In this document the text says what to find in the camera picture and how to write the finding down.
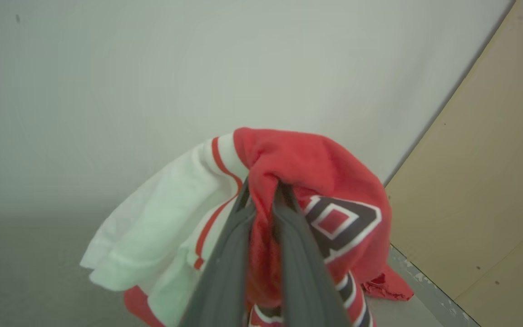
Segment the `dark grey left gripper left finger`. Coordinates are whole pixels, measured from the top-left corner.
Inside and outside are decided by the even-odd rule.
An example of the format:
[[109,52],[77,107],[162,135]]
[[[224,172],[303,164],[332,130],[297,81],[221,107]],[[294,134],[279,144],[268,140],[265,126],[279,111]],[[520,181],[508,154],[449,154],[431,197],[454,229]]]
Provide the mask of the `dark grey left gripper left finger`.
[[246,281],[255,217],[256,207],[245,180],[180,321],[181,327],[247,326]]

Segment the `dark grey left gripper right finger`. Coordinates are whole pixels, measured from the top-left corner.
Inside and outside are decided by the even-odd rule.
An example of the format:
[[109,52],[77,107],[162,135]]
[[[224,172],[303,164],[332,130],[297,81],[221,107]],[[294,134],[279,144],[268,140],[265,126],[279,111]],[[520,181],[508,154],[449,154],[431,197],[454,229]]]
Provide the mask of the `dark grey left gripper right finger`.
[[350,327],[342,298],[291,185],[278,183],[272,215],[281,252],[285,326]]

